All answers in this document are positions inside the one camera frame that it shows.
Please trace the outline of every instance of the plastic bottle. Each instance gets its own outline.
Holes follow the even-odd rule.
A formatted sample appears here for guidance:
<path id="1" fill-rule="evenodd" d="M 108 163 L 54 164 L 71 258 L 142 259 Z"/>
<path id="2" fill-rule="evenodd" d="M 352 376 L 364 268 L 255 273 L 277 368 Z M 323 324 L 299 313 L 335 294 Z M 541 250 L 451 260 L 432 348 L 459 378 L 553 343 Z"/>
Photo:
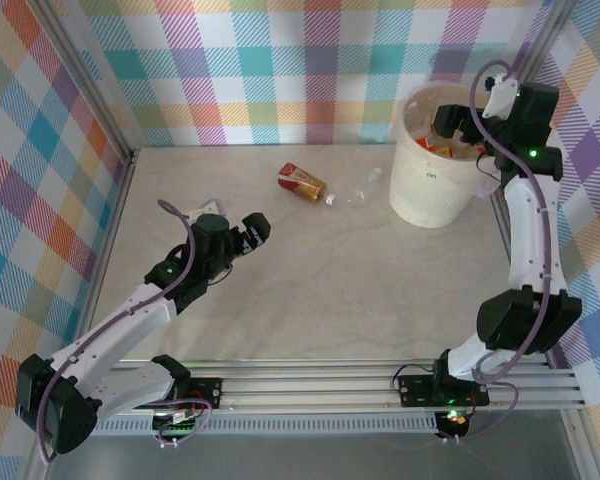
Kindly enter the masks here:
<path id="1" fill-rule="evenodd" d="M 371 170 L 365 178 L 361 181 L 355 183 L 347 192 L 346 192 L 346 203 L 351 205 L 352 207 L 358 207 L 368 202 L 369 197 L 371 197 L 374 192 L 378 189 L 378 185 L 380 184 L 380 179 L 382 178 L 382 169 L 380 167 L 376 167 Z M 327 195 L 325 202 L 327 205 L 336 205 L 339 203 L 337 200 L 339 197 L 335 193 L 330 193 Z"/>

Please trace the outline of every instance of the beige floor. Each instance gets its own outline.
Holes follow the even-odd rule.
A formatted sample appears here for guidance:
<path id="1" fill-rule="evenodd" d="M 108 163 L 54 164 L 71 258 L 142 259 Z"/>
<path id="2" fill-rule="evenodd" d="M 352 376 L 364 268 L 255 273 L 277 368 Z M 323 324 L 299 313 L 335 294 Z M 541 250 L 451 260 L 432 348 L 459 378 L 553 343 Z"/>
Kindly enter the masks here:
<path id="1" fill-rule="evenodd" d="M 388 178 L 355 210 L 312 205 L 281 189 L 290 161 L 341 190 L 393 146 L 145 149 L 114 244 L 96 323 L 120 305 L 185 232 L 156 204 L 192 210 L 221 198 L 232 225 L 252 211 L 272 224 L 260 250 L 127 358 L 433 358 L 471 335 L 481 302 L 507 287 L 488 200 L 435 230 L 391 209 Z"/>

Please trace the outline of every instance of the orange wrapper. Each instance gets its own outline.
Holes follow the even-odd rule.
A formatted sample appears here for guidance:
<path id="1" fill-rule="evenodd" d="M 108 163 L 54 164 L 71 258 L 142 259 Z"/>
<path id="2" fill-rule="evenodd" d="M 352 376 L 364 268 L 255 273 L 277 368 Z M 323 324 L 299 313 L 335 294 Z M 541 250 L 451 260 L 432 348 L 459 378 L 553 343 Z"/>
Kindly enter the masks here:
<path id="1" fill-rule="evenodd" d="M 318 202 L 327 187 L 322 180 L 298 168 L 293 163 L 287 163 L 280 169 L 278 185 L 313 203 Z"/>

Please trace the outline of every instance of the trash bin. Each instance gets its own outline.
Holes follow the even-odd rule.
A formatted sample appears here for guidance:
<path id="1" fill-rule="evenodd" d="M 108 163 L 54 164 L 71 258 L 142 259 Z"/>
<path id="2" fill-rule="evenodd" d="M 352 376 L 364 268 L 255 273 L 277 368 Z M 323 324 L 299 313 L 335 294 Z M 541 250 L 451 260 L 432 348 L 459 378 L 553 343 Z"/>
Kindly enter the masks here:
<path id="1" fill-rule="evenodd" d="M 485 176 L 476 169 L 477 146 L 431 133 L 431 123 L 440 105 L 469 105 L 469 87 L 446 82 L 433 82 L 411 92 L 401 115 L 394 124 L 397 140 L 389 202 L 407 222 L 425 228 L 444 227 L 453 222 L 467 206 L 477 185 Z M 487 104 L 480 92 L 478 108 Z M 417 139 L 433 135 L 437 147 L 449 147 L 453 158 L 425 149 Z"/>

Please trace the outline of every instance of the plaid wallpaper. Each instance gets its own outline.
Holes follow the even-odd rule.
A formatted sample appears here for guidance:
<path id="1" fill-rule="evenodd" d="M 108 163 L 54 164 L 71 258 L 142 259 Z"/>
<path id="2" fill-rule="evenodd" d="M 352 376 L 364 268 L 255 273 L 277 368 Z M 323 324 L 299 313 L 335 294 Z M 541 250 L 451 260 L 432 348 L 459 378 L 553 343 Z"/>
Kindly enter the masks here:
<path id="1" fill-rule="evenodd" d="M 387 142 L 411 88 L 519 62 L 551 2 L 53 3 L 134 144 L 167 147 Z"/>
<path id="2" fill-rule="evenodd" d="M 581 0 L 538 81 L 560 87 L 553 141 L 563 148 L 560 248 L 580 321 L 561 347 L 582 385 L 600 441 L 600 0 Z"/>
<path id="3" fill-rule="evenodd" d="M 25 0 L 1 0 L 0 480 L 33 438 L 13 413 L 19 362 L 72 339 L 121 171 Z"/>

